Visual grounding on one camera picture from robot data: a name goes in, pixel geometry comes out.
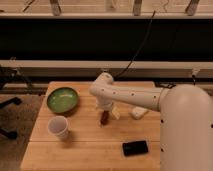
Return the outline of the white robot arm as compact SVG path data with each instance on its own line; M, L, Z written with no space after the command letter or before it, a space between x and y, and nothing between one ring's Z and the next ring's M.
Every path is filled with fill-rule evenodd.
M121 87L103 72L89 92L104 110L120 101L160 113L160 171L213 171L213 98L202 88Z

